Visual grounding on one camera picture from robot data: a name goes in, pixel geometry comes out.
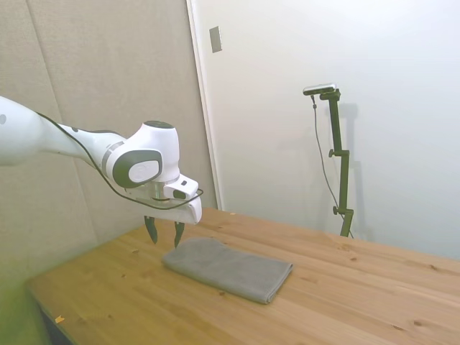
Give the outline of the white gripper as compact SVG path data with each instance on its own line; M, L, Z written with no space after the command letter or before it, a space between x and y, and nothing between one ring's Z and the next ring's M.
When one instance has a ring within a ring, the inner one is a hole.
M137 188L127 188L126 196L142 203L144 225L150 239L157 243L155 218L175 222L174 246L178 247L185 224L197 224L202 216L201 197L196 181L148 182Z

